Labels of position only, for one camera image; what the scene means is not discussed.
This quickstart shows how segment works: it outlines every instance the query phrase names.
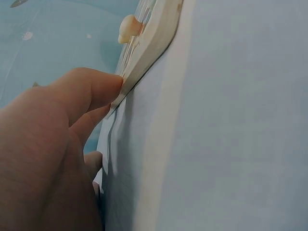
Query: light blue wall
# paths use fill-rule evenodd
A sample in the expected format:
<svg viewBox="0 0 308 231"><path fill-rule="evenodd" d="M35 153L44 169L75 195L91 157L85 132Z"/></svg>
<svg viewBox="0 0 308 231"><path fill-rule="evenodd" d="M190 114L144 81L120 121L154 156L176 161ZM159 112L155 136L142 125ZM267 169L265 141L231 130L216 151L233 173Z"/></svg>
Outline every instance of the light blue wall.
<svg viewBox="0 0 308 231"><path fill-rule="evenodd" d="M79 66L113 73L123 17L139 0L0 0L0 107L36 81L46 85ZM23 40L26 32L33 37ZM96 149L99 129L86 152Z"/></svg>
<svg viewBox="0 0 308 231"><path fill-rule="evenodd" d="M156 230L308 230L307 22L306 0L196 1L185 80L173 78L180 109ZM144 150L146 141L154 150L161 145L149 126L158 92L173 94L162 83L166 55L175 49L182 48L171 45L116 119L103 123L109 130L115 119L99 144L112 160L103 181L109 231L134 230L136 217L153 216L145 200L144 214L137 214L139 193L157 192L151 188L157 173L144 169L142 159L154 153ZM152 182L141 180L145 172Z"/></svg>

